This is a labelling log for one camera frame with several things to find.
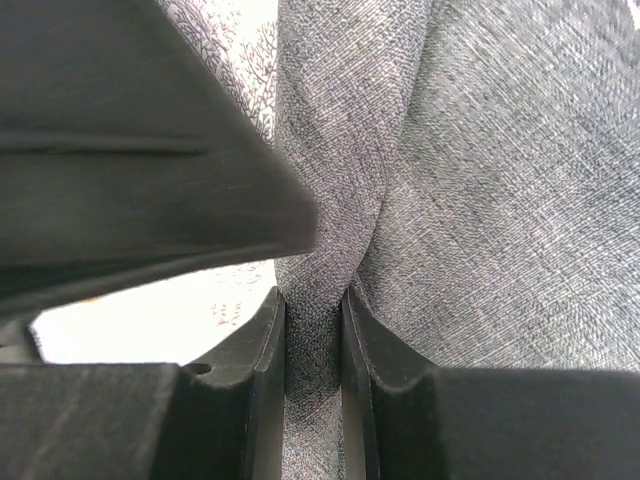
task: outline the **black object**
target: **black object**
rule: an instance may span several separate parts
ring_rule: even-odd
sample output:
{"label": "black object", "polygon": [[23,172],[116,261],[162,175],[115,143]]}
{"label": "black object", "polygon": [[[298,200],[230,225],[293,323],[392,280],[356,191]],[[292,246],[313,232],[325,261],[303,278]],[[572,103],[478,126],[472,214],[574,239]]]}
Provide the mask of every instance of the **black object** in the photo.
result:
{"label": "black object", "polygon": [[4,0],[0,71],[0,317],[313,247],[313,201],[155,0]]}
{"label": "black object", "polygon": [[640,376],[438,368],[342,302],[348,480],[640,478]]}
{"label": "black object", "polygon": [[0,478],[280,479],[284,302],[276,289],[198,362],[0,366]]}

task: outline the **gray fabric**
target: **gray fabric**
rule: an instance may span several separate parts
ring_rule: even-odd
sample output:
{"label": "gray fabric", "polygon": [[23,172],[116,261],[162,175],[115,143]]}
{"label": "gray fabric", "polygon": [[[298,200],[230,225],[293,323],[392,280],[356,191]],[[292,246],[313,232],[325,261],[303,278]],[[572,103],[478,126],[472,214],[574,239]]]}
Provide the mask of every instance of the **gray fabric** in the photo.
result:
{"label": "gray fabric", "polygon": [[276,262],[286,479],[343,476],[353,283],[440,365],[640,370],[640,32],[626,0],[280,0],[275,143],[320,206]]}

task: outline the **gray knit fabric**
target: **gray knit fabric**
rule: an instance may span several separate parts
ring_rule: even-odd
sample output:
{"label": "gray knit fabric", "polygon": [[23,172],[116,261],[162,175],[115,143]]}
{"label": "gray knit fabric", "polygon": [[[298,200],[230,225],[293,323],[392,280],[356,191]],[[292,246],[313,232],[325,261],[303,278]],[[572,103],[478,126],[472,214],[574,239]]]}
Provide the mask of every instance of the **gray knit fabric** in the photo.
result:
{"label": "gray knit fabric", "polygon": [[320,206],[276,262],[284,478],[343,476],[349,284],[440,365],[640,370],[635,7],[280,0],[275,143]]}

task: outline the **white surface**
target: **white surface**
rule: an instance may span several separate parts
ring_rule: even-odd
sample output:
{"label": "white surface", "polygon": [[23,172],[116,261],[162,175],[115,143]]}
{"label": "white surface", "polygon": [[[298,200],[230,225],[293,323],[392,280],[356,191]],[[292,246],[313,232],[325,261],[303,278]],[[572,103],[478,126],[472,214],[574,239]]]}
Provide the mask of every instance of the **white surface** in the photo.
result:
{"label": "white surface", "polygon": [[34,322],[53,363],[189,363],[258,310],[273,262],[182,275],[44,312]]}

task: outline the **screw hole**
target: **screw hole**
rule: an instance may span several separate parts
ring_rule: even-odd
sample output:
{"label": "screw hole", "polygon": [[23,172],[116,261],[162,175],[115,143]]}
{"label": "screw hole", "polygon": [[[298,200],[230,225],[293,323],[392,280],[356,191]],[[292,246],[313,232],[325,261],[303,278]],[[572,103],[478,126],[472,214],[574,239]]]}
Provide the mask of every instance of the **screw hole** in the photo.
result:
{"label": "screw hole", "polygon": [[204,375],[211,371],[211,365],[208,363],[189,363],[184,368],[194,375]]}

